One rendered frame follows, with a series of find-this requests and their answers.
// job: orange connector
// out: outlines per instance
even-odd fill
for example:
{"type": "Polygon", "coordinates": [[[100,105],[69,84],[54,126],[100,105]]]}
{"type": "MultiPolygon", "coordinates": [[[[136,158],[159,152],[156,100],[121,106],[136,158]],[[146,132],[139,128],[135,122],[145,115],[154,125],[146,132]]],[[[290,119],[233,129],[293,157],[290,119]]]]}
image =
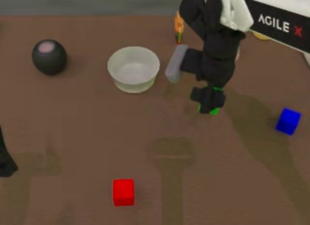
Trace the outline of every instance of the orange connector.
{"type": "Polygon", "coordinates": [[[181,18],[179,11],[177,11],[176,16],[174,18],[174,31],[175,31],[175,39],[177,44],[182,42],[182,36],[184,32],[184,21],[181,18]]]}

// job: red cube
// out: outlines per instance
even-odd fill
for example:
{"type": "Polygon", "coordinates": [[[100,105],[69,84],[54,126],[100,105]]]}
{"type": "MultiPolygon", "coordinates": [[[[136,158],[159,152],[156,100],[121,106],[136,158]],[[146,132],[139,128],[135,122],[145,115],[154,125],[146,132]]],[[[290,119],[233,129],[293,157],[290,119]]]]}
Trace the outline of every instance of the red cube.
{"type": "Polygon", "coordinates": [[[117,206],[133,206],[135,190],[133,179],[113,180],[113,202],[117,206]]]}

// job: bowl rim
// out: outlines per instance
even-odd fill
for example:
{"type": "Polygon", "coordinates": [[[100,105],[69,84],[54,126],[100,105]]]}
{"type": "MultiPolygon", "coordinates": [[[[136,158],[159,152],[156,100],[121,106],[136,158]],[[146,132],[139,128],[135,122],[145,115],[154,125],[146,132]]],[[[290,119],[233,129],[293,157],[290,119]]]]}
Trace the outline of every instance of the bowl rim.
{"type": "Polygon", "coordinates": [[[158,58],[158,56],[150,49],[148,48],[145,48],[145,47],[140,47],[140,46],[129,46],[129,47],[123,47],[121,49],[118,49],[117,51],[115,51],[108,59],[108,64],[107,64],[107,70],[108,70],[108,73],[110,74],[110,76],[116,80],[117,82],[119,83],[123,83],[123,84],[127,84],[127,85],[139,85],[139,84],[144,84],[144,83],[147,83],[149,81],[151,81],[154,77],[156,77],[156,75],[158,74],[159,70],[160,70],[160,60],[158,58]],[[117,56],[120,52],[124,51],[125,49],[142,49],[146,52],[149,52],[155,59],[155,61],[157,62],[157,70],[154,71],[154,73],[150,76],[150,78],[144,82],[141,82],[141,83],[128,83],[128,82],[125,82],[124,80],[121,80],[119,79],[113,71],[110,71],[109,70],[109,65],[111,65],[111,62],[113,61],[113,58],[115,58],[115,56],[117,56]]]}

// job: logo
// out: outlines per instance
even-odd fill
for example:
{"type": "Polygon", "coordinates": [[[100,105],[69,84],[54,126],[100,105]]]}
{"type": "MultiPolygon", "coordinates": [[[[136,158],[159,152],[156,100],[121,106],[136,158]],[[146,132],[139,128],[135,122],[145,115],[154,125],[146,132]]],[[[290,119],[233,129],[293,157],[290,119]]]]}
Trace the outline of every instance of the logo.
{"type": "Polygon", "coordinates": [[[260,14],[258,22],[287,33],[289,33],[291,30],[294,30],[295,36],[302,37],[302,27],[295,25],[294,29],[292,29],[290,23],[287,21],[281,21],[278,18],[260,14]]]}

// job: ball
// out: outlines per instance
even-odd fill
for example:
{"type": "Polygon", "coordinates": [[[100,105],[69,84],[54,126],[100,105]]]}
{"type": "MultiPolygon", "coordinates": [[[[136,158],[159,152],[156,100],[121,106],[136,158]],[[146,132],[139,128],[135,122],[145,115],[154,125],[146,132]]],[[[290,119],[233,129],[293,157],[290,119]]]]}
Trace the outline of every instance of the ball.
{"type": "Polygon", "coordinates": [[[51,39],[42,40],[33,48],[32,61],[40,72],[53,76],[65,69],[67,53],[59,42],[51,39]]]}

